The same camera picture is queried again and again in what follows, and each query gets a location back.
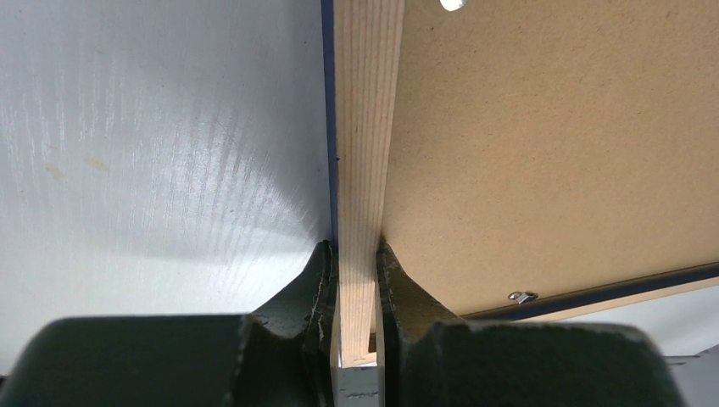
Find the blue wooden photo frame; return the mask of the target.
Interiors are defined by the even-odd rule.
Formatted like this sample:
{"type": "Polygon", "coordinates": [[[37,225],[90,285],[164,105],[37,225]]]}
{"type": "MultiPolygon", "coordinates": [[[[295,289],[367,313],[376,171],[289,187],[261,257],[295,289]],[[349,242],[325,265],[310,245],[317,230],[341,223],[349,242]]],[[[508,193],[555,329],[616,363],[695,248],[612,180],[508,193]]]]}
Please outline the blue wooden photo frame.
{"type": "Polygon", "coordinates": [[[339,352],[380,242],[458,315],[718,342],[715,1],[326,1],[339,352]]]}

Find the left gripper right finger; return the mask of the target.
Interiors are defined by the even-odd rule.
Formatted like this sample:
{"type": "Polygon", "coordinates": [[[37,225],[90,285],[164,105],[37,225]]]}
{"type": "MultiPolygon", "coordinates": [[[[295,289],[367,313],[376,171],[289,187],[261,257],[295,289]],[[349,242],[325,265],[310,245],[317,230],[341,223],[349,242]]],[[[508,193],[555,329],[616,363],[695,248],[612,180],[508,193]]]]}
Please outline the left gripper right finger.
{"type": "Polygon", "coordinates": [[[682,406],[657,347],[606,324],[469,321],[376,252],[384,406],[682,406]]]}

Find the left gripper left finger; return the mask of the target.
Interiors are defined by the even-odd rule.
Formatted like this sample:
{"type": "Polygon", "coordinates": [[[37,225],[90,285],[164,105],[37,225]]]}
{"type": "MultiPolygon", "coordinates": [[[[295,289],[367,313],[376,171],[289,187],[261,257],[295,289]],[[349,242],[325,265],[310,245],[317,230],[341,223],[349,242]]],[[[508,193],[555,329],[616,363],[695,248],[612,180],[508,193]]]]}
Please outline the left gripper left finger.
{"type": "Polygon", "coordinates": [[[239,315],[67,318],[44,326],[1,381],[4,406],[330,406],[337,262],[303,271],[239,315]]]}

